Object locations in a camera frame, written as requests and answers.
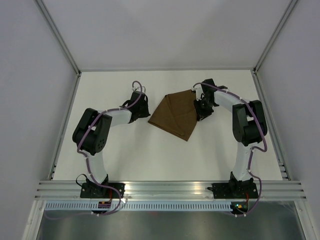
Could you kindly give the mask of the brown cloth napkin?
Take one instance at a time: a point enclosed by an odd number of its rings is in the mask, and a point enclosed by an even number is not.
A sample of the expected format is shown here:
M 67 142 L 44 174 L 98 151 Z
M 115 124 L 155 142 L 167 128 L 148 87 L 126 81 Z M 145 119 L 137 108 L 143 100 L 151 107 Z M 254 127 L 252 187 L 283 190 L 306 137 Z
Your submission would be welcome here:
M 167 94 L 148 123 L 187 142 L 197 124 L 195 100 L 196 93 L 190 89 Z

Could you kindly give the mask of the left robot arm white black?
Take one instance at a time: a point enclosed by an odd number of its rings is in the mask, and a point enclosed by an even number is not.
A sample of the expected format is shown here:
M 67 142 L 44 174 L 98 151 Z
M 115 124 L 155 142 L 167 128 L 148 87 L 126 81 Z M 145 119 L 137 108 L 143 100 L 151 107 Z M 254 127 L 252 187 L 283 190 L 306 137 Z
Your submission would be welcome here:
M 79 120 L 72 141 L 76 144 L 77 153 L 85 158 L 88 178 L 94 183 L 91 191 L 98 198 L 104 198 L 109 193 L 103 149 L 110 129 L 149 117 L 148 103 L 148 97 L 144 92 L 133 91 L 130 99 L 119 108 L 104 111 L 87 108 Z

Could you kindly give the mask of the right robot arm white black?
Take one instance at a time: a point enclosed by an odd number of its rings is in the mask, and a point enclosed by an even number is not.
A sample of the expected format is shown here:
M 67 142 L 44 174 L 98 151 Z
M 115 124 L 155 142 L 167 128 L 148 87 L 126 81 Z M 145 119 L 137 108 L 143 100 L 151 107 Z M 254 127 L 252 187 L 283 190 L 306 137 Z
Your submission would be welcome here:
M 193 104 L 197 121 L 212 115 L 215 107 L 223 107 L 232 115 L 232 133 L 237 141 L 235 165 L 228 182 L 213 183 L 208 190 L 214 199 L 258 199 L 260 189 L 254 182 L 257 176 L 252 173 L 251 164 L 255 150 L 268 150 L 268 127 L 261 101 L 247 101 L 226 86 L 217 86 L 211 78 L 196 83 L 192 92 L 196 94 Z

